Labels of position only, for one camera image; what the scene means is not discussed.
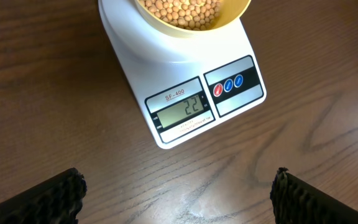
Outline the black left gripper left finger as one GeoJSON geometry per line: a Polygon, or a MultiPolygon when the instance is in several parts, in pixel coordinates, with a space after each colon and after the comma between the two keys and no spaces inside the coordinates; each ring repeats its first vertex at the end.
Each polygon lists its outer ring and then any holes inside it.
{"type": "Polygon", "coordinates": [[[0,203],[0,224],[77,224],[87,186],[70,168],[0,203]]]}

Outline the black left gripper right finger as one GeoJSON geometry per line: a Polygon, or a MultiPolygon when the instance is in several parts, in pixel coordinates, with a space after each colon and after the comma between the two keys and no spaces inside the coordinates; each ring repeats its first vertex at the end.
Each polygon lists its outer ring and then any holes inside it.
{"type": "Polygon", "coordinates": [[[358,224],[358,211],[278,169],[270,192],[275,223],[358,224]]]}

